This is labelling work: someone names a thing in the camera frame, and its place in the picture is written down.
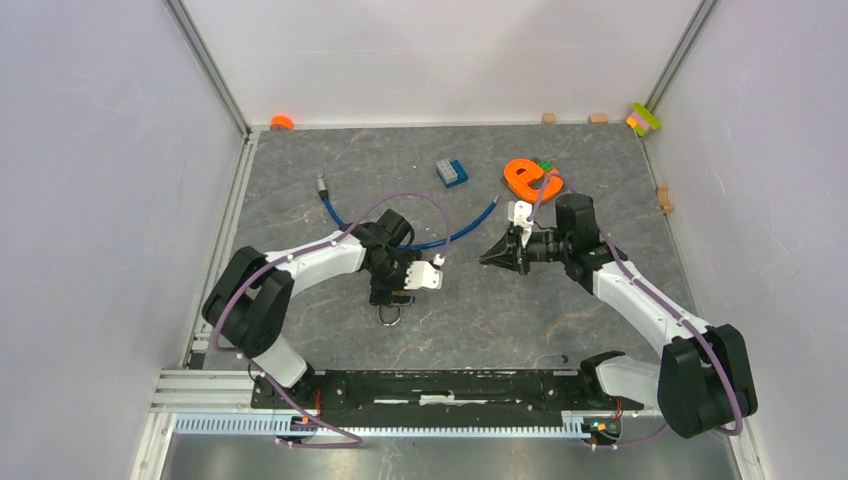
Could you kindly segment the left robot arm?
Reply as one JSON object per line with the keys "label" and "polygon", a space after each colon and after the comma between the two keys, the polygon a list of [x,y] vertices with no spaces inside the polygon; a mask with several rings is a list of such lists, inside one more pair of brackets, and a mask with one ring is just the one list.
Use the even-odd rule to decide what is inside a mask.
{"label": "left robot arm", "polygon": [[216,326],[246,280],[273,261],[283,261],[249,285],[255,295],[243,294],[237,300],[220,336],[276,380],[276,394],[290,407],[306,405],[314,394],[314,381],[307,375],[311,365],[282,336],[293,296],[336,276],[367,272],[370,305],[400,309],[414,302],[405,291],[406,275],[422,253],[409,248],[415,230],[402,215],[388,209],[333,245],[337,236],[333,233],[292,252],[238,249],[202,307],[204,320]]}

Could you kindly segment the brass padlock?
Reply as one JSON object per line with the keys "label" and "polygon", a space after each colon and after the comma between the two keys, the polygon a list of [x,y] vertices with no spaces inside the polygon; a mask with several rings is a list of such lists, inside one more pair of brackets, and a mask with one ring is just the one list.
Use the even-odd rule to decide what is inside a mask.
{"label": "brass padlock", "polygon": [[379,305],[376,307],[377,321],[381,326],[393,327],[397,325],[403,314],[403,306],[400,305]]}

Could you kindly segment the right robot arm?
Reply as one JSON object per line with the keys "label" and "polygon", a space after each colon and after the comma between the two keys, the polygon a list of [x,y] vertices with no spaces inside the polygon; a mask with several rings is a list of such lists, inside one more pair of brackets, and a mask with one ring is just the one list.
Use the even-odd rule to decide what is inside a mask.
{"label": "right robot arm", "polygon": [[758,409],[742,333],[713,326],[662,293],[616,247],[596,220],[593,199],[580,193],[556,198],[552,228],[536,230],[534,205],[508,209],[504,235],[480,263],[526,275],[534,263],[560,263],[567,276],[612,307],[652,346],[658,364],[620,351],[580,365],[580,400],[602,408],[615,397],[654,407],[677,435],[692,438],[717,430],[742,433],[743,420]]}

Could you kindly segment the blue cable lock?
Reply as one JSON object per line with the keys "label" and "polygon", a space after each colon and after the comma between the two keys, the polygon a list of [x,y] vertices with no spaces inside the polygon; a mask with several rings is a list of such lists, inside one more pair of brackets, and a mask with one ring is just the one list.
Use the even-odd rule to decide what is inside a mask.
{"label": "blue cable lock", "polygon": [[[322,172],[319,172],[316,176],[316,189],[317,189],[317,192],[318,192],[319,199],[324,204],[324,207],[327,210],[330,217],[332,218],[332,220],[338,226],[346,226],[346,223],[339,217],[339,215],[337,214],[337,212],[335,211],[335,209],[332,205],[332,202],[330,200],[330,195],[329,195],[329,188],[327,187],[327,184],[326,184],[326,181],[325,181],[325,178],[324,178],[324,174]],[[428,242],[424,242],[424,243],[409,242],[406,246],[404,246],[404,249],[407,249],[407,250],[430,250],[430,249],[435,249],[437,247],[445,246],[448,242],[453,242],[453,241],[456,241],[456,240],[459,240],[459,239],[465,237],[466,235],[468,235],[469,233],[474,231],[476,228],[478,228],[493,213],[493,211],[495,210],[495,208],[498,204],[499,199],[500,199],[500,196],[496,195],[493,198],[493,200],[489,203],[489,205],[486,207],[486,209],[476,219],[474,219],[471,223],[469,223],[465,227],[461,228],[457,232],[453,233],[449,237],[444,238],[444,239],[440,239],[440,240],[432,240],[432,241],[428,241]]]}

